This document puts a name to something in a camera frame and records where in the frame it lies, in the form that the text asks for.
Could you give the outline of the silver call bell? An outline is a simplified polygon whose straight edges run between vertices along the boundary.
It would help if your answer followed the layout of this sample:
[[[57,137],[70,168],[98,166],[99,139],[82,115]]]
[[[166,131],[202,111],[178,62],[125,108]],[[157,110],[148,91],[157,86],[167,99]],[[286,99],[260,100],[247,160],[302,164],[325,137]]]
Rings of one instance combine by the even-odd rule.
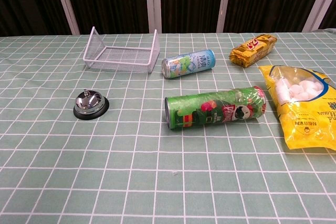
[[[74,116],[81,120],[93,120],[104,115],[109,108],[109,101],[100,92],[85,89],[75,100]]]

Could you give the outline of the green checked tablecloth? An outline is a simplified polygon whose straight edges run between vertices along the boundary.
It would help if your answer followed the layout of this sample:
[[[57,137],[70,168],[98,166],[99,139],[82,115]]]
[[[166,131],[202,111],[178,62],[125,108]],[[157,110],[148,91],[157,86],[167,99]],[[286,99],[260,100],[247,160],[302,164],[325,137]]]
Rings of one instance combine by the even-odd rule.
[[[278,33],[249,68],[232,48],[253,34],[161,34],[160,58],[210,48],[216,65],[167,80],[88,69],[87,35],[0,37],[0,224],[336,224],[336,152],[290,150],[267,97],[255,120],[170,130],[164,98],[265,87],[262,65],[327,74],[336,33]],[[85,89],[109,101],[74,116]]]

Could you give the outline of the green Pringles can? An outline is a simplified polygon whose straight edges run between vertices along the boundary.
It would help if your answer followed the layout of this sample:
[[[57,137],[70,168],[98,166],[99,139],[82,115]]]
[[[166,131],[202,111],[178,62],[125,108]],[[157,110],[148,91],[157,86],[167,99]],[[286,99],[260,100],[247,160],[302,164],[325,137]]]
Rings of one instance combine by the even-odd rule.
[[[266,110],[266,96],[258,86],[166,97],[164,103],[170,129],[258,118]]]

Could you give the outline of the RIO drink can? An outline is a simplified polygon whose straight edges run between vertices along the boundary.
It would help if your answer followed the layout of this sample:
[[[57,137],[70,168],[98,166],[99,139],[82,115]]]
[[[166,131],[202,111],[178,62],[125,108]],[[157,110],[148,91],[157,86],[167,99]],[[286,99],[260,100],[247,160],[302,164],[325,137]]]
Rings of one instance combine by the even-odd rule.
[[[162,73],[172,79],[211,69],[215,66],[215,54],[211,49],[169,57],[162,60]]]

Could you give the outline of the white folding screen frame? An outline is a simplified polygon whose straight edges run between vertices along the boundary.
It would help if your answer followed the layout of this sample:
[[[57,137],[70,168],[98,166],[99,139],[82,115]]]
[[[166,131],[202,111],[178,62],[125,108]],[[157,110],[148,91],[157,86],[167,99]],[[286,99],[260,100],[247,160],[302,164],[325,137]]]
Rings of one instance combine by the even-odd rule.
[[[70,0],[60,0],[64,9],[66,19],[73,35],[80,35],[80,30],[75,17],[75,13]],[[303,32],[318,29],[332,0],[315,0],[314,5],[309,13],[309,16],[303,27]],[[162,17],[161,17],[161,0],[146,0],[148,13],[149,32],[154,32],[155,29],[159,33],[162,32]],[[225,18],[227,12],[228,0],[220,0],[218,20],[216,32],[220,33],[224,29]]]

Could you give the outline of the yellow marshmallow bag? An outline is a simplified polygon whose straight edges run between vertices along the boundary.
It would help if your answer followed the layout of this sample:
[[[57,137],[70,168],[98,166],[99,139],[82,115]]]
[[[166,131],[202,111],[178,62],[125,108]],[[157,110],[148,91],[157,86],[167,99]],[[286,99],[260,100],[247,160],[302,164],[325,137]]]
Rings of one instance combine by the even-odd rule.
[[[290,66],[261,66],[289,149],[336,151],[336,87],[323,73]]]

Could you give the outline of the gold biscuit packet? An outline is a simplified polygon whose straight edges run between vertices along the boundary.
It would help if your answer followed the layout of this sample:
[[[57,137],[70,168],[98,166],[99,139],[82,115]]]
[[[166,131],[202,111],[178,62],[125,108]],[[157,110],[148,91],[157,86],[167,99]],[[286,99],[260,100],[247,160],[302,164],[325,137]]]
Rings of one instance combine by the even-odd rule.
[[[268,55],[276,42],[277,37],[261,34],[232,49],[229,59],[232,63],[247,68]]]

